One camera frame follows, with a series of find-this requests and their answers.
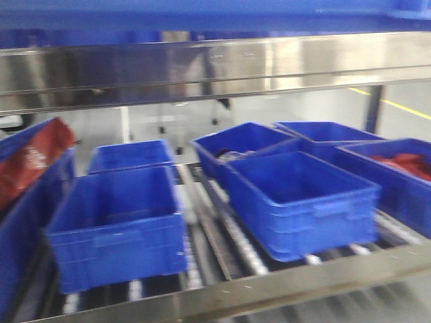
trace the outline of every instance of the floor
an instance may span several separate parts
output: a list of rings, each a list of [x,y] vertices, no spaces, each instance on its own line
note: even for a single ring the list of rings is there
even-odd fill
[[[330,120],[363,129],[369,100],[367,92],[369,88],[361,87],[234,98],[231,110],[214,100],[132,106],[128,109],[131,138],[132,141],[165,138],[173,149],[184,147],[183,154],[176,155],[176,161],[185,163],[196,160],[190,140],[247,121],[271,124],[283,120]],[[382,103],[379,135],[431,141],[431,82],[387,86],[385,99],[389,103]],[[164,116],[162,124],[158,122],[158,114]],[[80,143],[76,147],[79,175],[85,174],[94,147],[123,142],[119,108],[39,114],[36,120],[54,116],[69,124]],[[213,118],[219,120],[217,125],[211,124]],[[158,132],[160,125],[166,133]]]

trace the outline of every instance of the metal shelf frame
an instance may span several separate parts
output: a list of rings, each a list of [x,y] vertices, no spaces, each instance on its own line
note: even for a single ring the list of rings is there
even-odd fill
[[[431,78],[431,33],[0,50],[0,116]]]
[[[377,85],[366,123],[373,131],[383,85],[427,79],[431,79],[431,33],[426,32],[0,50],[0,116]],[[238,228],[205,176],[190,173],[184,165],[178,170],[193,200],[194,218],[188,226],[194,242],[189,249],[196,253],[201,272],[208,272],[205,262],[199,262],[205,251],[193,232],[203,235],[222,282],[206,275],[204,287],[104,303],[62,316],[42,315],[37,322],[195,323],[431,272],[431,241],[381,217],[381,227],[402,227],[411,239],[367,255],[356,246],[349,256],[321,263],[311,257],[308,264],[267,272],[264,262],[253,264],[250,254],[241,251],[235,257],[224,245],[226,236],[237,243],[232,232]],[[193,175],[203,185],[194,182]],[[198,188],[206,190],[212,208]],[[217,234],[221,223],[226,226],[224,236]],[[249,274],[238,278],[242,270]],[[54,293],[55,284],[50,286]],[[18,304],[15,317],[25,317],[28,306],[24,304],[23,310]]]

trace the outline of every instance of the stainless steel shelf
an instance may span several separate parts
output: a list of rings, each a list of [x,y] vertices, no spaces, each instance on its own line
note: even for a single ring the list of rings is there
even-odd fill
[[[427,32],[0,50],[0,116],[430,78]]]
[[[380,238],[375,244],[352,244],[296,262],[274,261],[237,222],[214,181],[194,165],[177,168],[193,264],[187,273],[65,296],[57,292],[51,256],[42,249],[12,308],[11,321],[202,322],[357,291],[431,270],[431,242],[383,213],[376,215]],[[350,297],[364,296],[361,292],[344,296],[346,304],[355,306]],[[416,300],[410,302],[412,308],[421,308]]]

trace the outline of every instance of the plastic crate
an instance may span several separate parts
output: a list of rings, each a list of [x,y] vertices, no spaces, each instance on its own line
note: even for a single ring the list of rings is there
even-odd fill
[[[185,225],[169,167],[77,178],[46,234],[61,293],[187,267]]]
[[[386,166],[370,156],[419,153],[431,164],[431,143],[398,139],[339,147],[335,163],[382,186],[378,207],[431,238],[431,182]]]
[[[382,139],[372,133],[336,122],[275,122],[274,125],[280,130],[305,139],[304,151],[328,162],[333,161],[334,147]]]
[[[232,161],[225,169],[230,205],[278,261],[376,239],[374,183],[301,152]]]
[[[242,158],[271,155],[299,150],[301,140],[282,131],[248,122],[195,139],[191,143],[203,171],[224,186],[222,166],[225,162],[216,157],[221,151],[252,151]]]
[[[165,140],[143,141],[97,147],[93,150],[87,172],[98,174],[113,170],[173,166],[174,159]]]
[[[0,223],[0,319],[41,243],[44,228],[74,176],[68,149],[9,209]]]
[[[428,0],[3,0],[0,29],[330,31],[429,30]]]

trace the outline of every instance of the red cloth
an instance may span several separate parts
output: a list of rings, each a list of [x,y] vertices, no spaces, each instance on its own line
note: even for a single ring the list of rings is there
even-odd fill
[[[9,159],[0,163],[0,211],[75,143],[71,129],[59,118],[52,119]]]
[[[425,162],[425,156],[416,153],[399,153],[392,158],[372,156],[372,159],[397,170],[410,173],[423,180],[431,181],[431,165]]]

